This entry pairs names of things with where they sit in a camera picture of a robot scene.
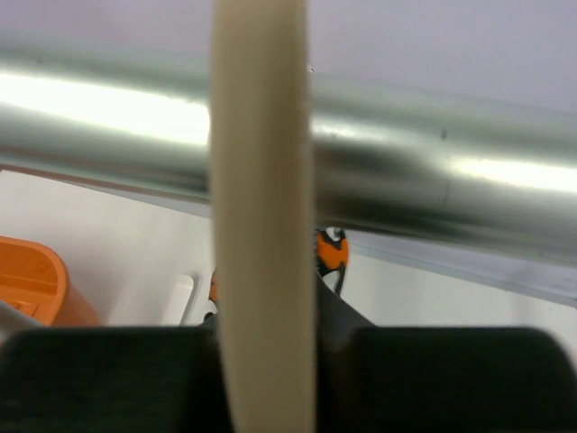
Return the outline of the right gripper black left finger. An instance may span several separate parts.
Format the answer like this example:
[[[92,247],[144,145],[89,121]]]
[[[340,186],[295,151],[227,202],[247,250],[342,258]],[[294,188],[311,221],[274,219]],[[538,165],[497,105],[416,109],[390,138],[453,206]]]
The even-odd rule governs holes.
[[[223,432],[215,340],[193,327],[52,328],[1,350],[3,432]]]

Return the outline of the beige wooden hanger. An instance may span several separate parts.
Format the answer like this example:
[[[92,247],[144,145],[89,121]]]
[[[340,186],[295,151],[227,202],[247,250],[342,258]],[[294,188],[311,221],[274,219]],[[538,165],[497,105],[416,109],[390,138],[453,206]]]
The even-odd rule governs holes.
[[[316,428],[307,3],[218,1],[210,193],[224,385],[238,432]]]

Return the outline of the orange camouflage shorts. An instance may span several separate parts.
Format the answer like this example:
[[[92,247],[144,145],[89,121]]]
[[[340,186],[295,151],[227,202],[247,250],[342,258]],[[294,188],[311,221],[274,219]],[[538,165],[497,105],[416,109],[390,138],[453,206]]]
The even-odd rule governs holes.
[[[344,337],[355,329],[373,324],[342,299],[343,283],[349,264],[349,242],[339,227],[315,230],[316,324],[320,333]]]

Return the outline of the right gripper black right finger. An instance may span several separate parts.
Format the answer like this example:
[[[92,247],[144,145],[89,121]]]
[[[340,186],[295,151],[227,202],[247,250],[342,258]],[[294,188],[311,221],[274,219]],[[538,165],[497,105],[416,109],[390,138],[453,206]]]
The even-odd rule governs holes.
[[[321,432],[573,432],[576,375],[526,327],[365,327],[319,350]]]

